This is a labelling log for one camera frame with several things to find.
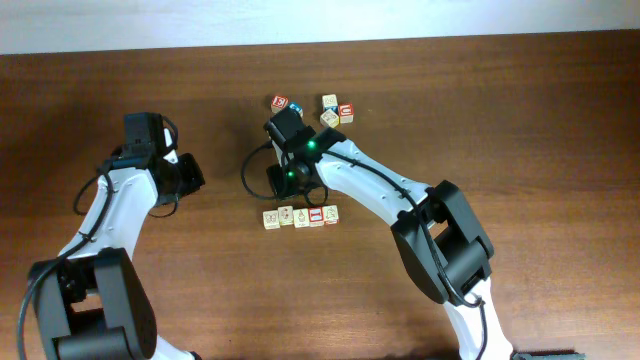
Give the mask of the blue number 2 block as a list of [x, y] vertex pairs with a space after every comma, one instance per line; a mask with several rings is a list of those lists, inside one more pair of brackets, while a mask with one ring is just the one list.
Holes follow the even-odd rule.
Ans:
[[301, 118], [303, 118], [303, 117], [304, 117], [304, 111], [303, 111], [302, 107], [301, 107], [299, 104], [297, 104], [297, 103], [295, 103], [295, 102], [291, 102], [291, 103], [288, 105], [288, 107], [289, 107], [290, 109], [292, 109], [292, 110], [296, 111], [296, 112], [298, 113], [298, 115], [299, 115]]

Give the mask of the red letter O block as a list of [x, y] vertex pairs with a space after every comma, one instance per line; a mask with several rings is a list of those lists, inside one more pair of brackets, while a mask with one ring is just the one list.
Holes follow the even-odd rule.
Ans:
[[310, 226], [309, 210], [307, 208], [294, 209], [293, 219], [295, 228], [304, 228]]

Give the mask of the cream picture block middle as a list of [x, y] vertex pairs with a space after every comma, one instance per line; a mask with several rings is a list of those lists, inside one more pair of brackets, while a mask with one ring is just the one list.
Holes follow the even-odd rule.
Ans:
[[334, 112], [332, 109], [325, 110], [320, 115], [319, 120], [324, 127], [335, 128], [340, 124], [339, 115], [336, 112]]

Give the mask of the red number 1 block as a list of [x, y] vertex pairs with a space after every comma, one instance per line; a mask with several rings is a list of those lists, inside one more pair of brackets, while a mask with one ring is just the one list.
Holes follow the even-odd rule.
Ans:
[[324, 213], [322, 207], [314, 207], [308, 210], [309, 212], [309, 226], [320, 227], [325, 224]]

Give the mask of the red number 3 block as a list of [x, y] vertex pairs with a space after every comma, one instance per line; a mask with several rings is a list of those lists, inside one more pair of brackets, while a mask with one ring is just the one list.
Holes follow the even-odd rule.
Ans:
[[270, 102], [270, 109], [273, 114], [277, 114], [289, 105], [289, 99], [286, 96], [275, 95]]

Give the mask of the green letter N block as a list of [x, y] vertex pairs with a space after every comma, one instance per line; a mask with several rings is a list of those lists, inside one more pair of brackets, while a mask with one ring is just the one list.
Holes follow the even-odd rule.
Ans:
[[339, 212], [336, 205], [323, 206], [322, 212], [326, 225], [337, 224], [339, 222]]

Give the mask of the cream block with red side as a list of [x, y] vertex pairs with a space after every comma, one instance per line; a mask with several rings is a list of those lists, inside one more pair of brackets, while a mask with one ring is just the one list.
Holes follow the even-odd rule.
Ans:
[[262, 213], [263, 225], [266, 230], [280, 227], [279, 212], [277, 210], [264, 211]]

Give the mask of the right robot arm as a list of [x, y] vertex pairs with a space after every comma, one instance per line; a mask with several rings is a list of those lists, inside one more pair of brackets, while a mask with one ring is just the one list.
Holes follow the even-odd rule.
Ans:
[[276, 198], [321, 188], [366, 207], [389, 225], [412, 282], [444, 306], [460, 357], [513, 357], [491, 296], [494, 246], [455, 184], [444, 180], [430, 186], [401, 176], [339, 131], [315, 132], [294, 109], [279, 111], [264, 129], [278, 156], [268, 170]]

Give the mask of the cream picture block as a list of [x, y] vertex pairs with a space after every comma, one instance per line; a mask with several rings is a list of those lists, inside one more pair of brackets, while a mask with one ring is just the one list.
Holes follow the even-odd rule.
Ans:
[[325, 110], [320, 115], [319, 120], [324, 127], [335, 128], [340, 124], [339, 115], [336, 112], [334, 112], [332, 109]]
[[338, 99], [335, 94], [326, 94], [321, 97], [323, 110], [338, 112]]

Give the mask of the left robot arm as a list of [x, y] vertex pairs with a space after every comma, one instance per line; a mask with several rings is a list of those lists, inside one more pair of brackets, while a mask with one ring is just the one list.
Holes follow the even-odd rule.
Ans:
[[70, 242], [28, 275], [16, 329], [26, 356], [24, 327], [34, 310], [48, 359], [197, 358], [163, 339], [132, 264], [152, 209], [177, 206], [204, 185], [190, 153], [178, 154], [178, 129], [166, 116], [125, 116], [125, 141], [97, 168], [96, 195]]

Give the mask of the cream picture block top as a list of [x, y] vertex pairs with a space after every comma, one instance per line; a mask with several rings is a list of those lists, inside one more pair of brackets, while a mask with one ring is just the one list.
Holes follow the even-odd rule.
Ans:
[[338, 99], [335, 94], [326, 94], [321, 97], [323, 110], [338, 112]]

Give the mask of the cream block with blue side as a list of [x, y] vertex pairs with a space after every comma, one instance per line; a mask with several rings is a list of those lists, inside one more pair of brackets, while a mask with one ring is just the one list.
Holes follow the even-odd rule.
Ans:
[[281, 206], [278, 208], [278, 219], [281, 226], [288, 226], [294, 224], [293, 218], [294, 209], [292, 206]]

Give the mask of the red letter U block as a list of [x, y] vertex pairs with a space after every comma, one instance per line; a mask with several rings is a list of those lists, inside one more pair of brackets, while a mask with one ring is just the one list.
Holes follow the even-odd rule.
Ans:
[[338, 115], [341, 124], [352, 123], [354, 121], [354, 107], [351, 103], [340, 104], [338, 106]]

